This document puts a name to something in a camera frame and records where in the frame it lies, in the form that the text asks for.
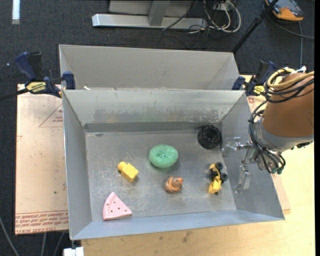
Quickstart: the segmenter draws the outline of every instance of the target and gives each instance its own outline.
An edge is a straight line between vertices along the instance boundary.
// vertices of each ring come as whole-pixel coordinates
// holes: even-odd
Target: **pink triangle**
[[[121,219],[131,215],[132,211],[114,192],[112,192],[105,200],[102,211],[104,221]]]

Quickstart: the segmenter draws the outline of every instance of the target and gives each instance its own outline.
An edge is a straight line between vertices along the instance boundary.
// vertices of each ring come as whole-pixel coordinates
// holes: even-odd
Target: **bin floor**
[[[198,129],[87,133],[92,220],[103,219],[103,205],[111,192],[131,209],[132,218],[236,210],[229,180],[221,185],[218,195],[208,193],[209,166],[225,163],[221,149],[203,148],[197,133]],[[178,160],[170,168],[160,169],[150,163],[149,151],[158,144],[177,149]],[[132,182],[118,171],[121,161],[138,169]],[[180,192],[165,191],[170,176],[183,178]]]

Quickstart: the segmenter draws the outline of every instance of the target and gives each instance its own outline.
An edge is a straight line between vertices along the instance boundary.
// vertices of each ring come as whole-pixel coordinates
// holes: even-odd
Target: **yellow clamp label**
[[[259,95],[265,91],[265,88],[262,85],[257,85],[254,87],[253,91]]]
[[[40,91],[44,91],[46,89],[46,83],[45,82],[31,82],[29,83],[26,88],[28,91],[31,91],[32,93],[38,93]]]

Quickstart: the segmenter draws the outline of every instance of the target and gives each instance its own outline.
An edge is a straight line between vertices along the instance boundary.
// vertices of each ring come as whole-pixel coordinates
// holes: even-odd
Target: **cardboard sheet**
[[[17,97],[15,234],[69,228],[62,100]]]

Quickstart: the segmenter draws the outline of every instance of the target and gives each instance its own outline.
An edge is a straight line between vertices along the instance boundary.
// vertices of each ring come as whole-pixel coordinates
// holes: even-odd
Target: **green sponge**
[[[149,160],[156,167],[168,168],[177,162],[178,155],[178,151],[173,146],[159,144],[150,150]]]

